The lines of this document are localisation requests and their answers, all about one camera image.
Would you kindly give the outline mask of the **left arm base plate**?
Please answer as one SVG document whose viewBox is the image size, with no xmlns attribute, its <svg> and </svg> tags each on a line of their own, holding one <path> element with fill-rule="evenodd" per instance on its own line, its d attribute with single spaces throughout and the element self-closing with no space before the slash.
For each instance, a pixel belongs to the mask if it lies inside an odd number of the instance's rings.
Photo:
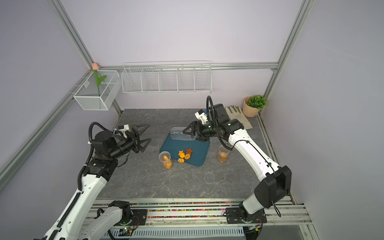
<svg viewBox="0 0 384 240">
<path fill-rule="evenodd" d="M 119 221 L 120 226 L 144 226 L 147 220 L 147 209 L 133 209 L 128 213 L 123 211 L 122 219 Z"/>
</svg>

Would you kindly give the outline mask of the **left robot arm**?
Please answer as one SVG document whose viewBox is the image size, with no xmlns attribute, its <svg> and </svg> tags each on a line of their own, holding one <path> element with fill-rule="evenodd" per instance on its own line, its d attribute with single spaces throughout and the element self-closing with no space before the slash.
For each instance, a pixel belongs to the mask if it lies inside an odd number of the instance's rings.
<svg viewBox="0 0 384 240">
<path fill-rule="evenodd" d="M 145 223 L 143 211 L 133 212 L 127 201 L 112 201 L 104 210 L 97 211 L 95 220 L 83 228 L 84 221 L 94 201 L 110 180 L 118 159 L 131 152 L 143 153 L 151 139 L 141 139 L 149 124 L 124 125 L 119 130 L 108 130 L 100 123 L 89 126 L 91 146 L 86 163 L 77 177 L 77 190 L 58 220 L 44 234 L 44 240 L 99 240 L 115 225 L 128 228 L 132 233 Z"/>
</svg>

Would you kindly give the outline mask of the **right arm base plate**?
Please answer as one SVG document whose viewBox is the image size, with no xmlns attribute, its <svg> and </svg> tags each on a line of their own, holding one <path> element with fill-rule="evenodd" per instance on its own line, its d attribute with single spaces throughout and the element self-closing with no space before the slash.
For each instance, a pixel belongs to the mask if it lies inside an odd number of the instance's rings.
<svg viewBox="0 0 384 240">
<path fill-rule="evenodd" d="M 240 207 L 226 208 L 223 216 L 228 224 L 265 224 L 267 222 L 264 210 L 249 214 Z"/>
</svg>

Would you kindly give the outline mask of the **orange cookies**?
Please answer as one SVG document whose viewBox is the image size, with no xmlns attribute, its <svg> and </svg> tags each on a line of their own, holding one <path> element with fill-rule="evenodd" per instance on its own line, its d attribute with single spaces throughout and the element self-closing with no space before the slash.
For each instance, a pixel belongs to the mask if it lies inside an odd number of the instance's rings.
<svg viewBox="0 0 384 240">
<path fill-rule="evenodd" d="M 178 162 L 179 163 L 184 163 L 185 161 L 188 161 L 191 159 L 192 157 L 192 154 L 193 154 L 193 149 L 192 148 L 189 148 L 189 149 L 185 149 L 185 150 L 182 150 L 182 151 L 179 151 L 178 152 Z"/>
</svg>

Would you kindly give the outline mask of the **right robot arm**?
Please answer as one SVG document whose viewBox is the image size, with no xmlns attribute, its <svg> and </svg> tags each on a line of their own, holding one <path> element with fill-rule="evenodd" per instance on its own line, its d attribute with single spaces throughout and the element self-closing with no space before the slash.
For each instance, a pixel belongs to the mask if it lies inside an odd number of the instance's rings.
<svg viewBox="0 0 384 240">
<path fill-rule="evenodd" d="M 239 205 L 242 220 L 249 222 L 256 212 L 275 207 L 276 202 L 290 194 L 291 169 L 269 158 L 240 121 L 230 119 L 222 104 L 215 105 L 208 96 L 206 109 L 199 110 L 195 116 L 196 121 L 191 122 L 183 134 L 193 136 L 200 142 L 218 138 L 225 149 L 237 150 L 243 156 L 260 181 L 254 192 Z"/>
</svg>

